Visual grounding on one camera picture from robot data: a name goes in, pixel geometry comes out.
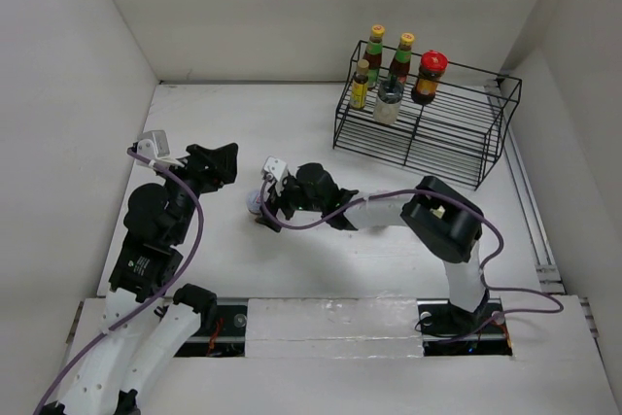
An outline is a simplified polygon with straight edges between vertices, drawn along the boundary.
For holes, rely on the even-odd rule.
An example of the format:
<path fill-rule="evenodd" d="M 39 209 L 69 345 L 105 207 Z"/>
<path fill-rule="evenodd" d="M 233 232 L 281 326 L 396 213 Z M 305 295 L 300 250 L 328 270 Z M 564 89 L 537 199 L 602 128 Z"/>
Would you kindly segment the white lid glass jar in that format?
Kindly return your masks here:
<path fill-rule="evenodd" d="M 256 221 L 261 218 L 262 208 L 260 190 L 251 190 L 247 193 L 246 207 Z"/>

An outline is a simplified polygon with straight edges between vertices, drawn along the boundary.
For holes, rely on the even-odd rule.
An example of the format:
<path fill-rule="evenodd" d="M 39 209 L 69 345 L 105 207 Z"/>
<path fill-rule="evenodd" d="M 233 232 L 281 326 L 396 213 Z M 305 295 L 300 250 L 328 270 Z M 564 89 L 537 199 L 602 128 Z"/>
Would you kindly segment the small yellow label bottle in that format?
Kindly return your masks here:
<path fill-rule="evenodd" d="M 355 110 L 361 110 L 365 106 L 367 95 L 369 62 L 360 59 L 357 62 L 356 71 L 352 79 L 352 88 L 349 106 Z"/>

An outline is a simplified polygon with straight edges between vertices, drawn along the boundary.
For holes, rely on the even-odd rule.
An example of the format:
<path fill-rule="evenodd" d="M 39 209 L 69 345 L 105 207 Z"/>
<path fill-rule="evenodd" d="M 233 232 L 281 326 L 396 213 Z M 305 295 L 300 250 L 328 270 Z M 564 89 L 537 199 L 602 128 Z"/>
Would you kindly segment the black cap spice shaker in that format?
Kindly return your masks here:
<path fill-rule="evenodd" d="M 403 84 L 391 76 L 378 85 L 373 117 L 376 121 L 390 125 L 397 121 L 403 96 Z"/>

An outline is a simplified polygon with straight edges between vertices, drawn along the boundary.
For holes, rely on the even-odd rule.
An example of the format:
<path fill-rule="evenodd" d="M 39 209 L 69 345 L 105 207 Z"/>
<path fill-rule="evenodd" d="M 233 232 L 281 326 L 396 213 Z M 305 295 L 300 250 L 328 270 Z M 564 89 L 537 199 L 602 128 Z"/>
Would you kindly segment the green label sauce bottle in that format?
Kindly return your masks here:
<path fill-rule="evenodd" d="M 400 35 L 399 44 L 395 51 L 394 57 L 389 66 L 390 79 L 396 79 L 398 83 L 404 85 L 407 81 L 411 57 L 412 46 L 415 42 L 415 35 L 411 32 L 404 32 Z"/>
<path fill-rule="evenodd" d="M 367 89 L 372 90 L 376 87 L 378 76 L 382 65 L 383 37 L 385 28 L 381 24 L 374 24 L 371 27 L 369 38 L 363 54 L 363 59 L 368 62 L 368 81 Z"/>

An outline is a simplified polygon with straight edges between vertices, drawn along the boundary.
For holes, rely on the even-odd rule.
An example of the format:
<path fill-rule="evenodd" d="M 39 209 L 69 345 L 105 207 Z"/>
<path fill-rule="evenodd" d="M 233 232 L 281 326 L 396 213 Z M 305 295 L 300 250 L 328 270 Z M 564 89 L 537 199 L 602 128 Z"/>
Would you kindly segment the red lid dark sauce jar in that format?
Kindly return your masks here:
<path fill-rule="evenodd" d="M 428 51 L 422 54 L 418 76 L 411 89 L 411 98 L 416 104 L 426 106 L 433 102 L 447 66 L 448 59 L 442 52 Z"/>

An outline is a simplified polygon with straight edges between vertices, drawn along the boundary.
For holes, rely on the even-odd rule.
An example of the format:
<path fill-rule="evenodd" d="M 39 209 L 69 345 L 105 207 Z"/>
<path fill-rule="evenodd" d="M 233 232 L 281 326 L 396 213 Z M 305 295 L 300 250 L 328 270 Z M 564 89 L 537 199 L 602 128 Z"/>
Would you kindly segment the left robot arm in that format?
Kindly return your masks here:
<path fill-rule="evenodd" d="M 127 153 L 164 183 L 149 183 L 130 195 L 123 220 L 126 235 L 109 278 L 99 333 L 67 363 L 39 401 L 38 414 L 138 414 L 149 392 L 184 343 L 210 331 L 217 297 L 192 284 L 166 292 L 190 265 L 198 247 L 178 251 L 190 224 L 203 233 L 200 195 L 233 183 L 239 147 L 193 144 L 171 156 L 161 132 L 147 133 Z"/>

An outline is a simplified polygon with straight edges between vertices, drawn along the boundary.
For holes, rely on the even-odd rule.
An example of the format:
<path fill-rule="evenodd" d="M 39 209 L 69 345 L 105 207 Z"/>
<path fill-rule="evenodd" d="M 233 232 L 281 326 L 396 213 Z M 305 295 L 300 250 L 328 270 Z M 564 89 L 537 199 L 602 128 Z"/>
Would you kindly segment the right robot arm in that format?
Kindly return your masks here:
<path fill-rule="evenodd" d="M 490 293 L 480 276 L 482 211 L 434 176 L 413 190 L 366 193 L 337 185 L 324 166 L 310 162 L 291 174 L 285 161 L 269 157 L 261 169 L 257 222 L 275 232 L 304 230 L 288 221 L 297 212 L 318 213 L 310 228 L 327 224 L 342 231 L 376 227 L 409 228 L 443 263 L 448 281 L 448 310 L 437 322 L 438 336 L 465 334 L 484 320 Z"/>

